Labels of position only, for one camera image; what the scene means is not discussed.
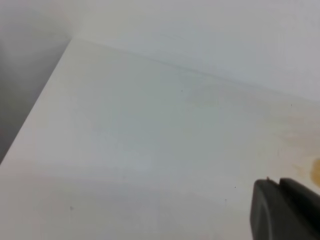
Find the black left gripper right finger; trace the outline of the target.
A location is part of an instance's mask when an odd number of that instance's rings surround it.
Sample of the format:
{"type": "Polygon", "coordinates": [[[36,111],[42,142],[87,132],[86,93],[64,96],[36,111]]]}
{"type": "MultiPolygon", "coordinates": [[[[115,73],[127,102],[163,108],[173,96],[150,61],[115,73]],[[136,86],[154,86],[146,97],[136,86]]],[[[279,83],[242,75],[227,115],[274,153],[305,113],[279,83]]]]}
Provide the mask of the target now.
{"type": "Polygon", "coordinates": [[[305,213],[320,212],[319,194],[291,178],[281,178],[279,185],[299,210],[305,213]]]}

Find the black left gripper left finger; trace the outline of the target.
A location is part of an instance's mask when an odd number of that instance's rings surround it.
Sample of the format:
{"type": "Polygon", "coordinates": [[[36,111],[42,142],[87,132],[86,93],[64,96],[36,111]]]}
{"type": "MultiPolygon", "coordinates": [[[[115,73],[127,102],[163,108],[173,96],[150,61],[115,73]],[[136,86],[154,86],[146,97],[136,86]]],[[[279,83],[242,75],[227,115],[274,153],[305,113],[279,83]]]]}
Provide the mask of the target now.
{"type": "Polygon", "coordinates": [[[320,212],[303,212],[270,179],[253,185],[250,227],[254,240],[318,240],[320,212]]]}

